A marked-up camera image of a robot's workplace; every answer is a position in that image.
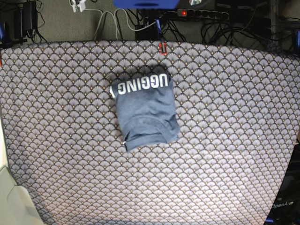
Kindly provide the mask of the red table clamp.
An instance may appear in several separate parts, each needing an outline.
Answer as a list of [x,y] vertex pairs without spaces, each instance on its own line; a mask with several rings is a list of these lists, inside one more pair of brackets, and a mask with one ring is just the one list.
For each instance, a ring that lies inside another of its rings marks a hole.
[[167,44],[166,42],[159,43],[159,50],[162,55],[167,55]]

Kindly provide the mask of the black power adapter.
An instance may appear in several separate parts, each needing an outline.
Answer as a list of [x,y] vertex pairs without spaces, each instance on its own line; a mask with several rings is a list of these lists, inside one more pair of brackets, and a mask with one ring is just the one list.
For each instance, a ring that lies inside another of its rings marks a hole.
[[14,11],[14,38],[33,38],[34,31],[38,28],[37,1],[30,0],[22,4],[21,8]]

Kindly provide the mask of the beige furniture corner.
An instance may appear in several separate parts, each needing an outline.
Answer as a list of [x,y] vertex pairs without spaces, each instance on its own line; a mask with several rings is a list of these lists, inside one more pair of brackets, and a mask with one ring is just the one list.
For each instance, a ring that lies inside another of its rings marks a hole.
[[26,188],[19,186],[8,165],[8,154],[0,121],[0,223],[2,225],[42,225],[42,221]]

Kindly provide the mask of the black power strip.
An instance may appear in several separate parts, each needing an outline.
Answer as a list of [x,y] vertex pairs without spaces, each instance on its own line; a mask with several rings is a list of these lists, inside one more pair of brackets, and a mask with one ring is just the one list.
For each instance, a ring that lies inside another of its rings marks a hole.
[[177,9],[177,15],[179,17],[187,17],[193,19],[217,19],[217,20],[229,20],[229,14],[227,12],[211,11],[211,10],[199,10],[199,9]]

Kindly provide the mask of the fan-patterned tablecloth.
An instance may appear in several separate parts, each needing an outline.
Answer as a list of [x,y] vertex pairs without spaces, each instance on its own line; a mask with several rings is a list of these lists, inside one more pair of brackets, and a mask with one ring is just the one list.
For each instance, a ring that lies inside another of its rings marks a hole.
[[[300,60],[89,41],[0,52],[9,169],[49,225],[262,225],[300,128]],[[109,86],[168,72],[178,140],[126,152]]]

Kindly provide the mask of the black OpenArm box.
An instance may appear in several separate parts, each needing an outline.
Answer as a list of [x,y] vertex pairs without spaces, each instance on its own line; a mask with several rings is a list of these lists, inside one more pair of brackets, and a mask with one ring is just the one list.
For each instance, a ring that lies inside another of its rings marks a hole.
[[294,147],[285,177],[264,222],[266,225],[300,223],[300,144]]

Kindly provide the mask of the blue T-shirt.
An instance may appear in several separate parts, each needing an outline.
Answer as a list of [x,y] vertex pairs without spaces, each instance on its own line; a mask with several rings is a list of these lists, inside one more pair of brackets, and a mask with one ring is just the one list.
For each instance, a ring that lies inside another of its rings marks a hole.
[[115,101],[126,151],[178,139],[180,126],[176,119],[173,78],[169,72],[114,82],[109,92]]

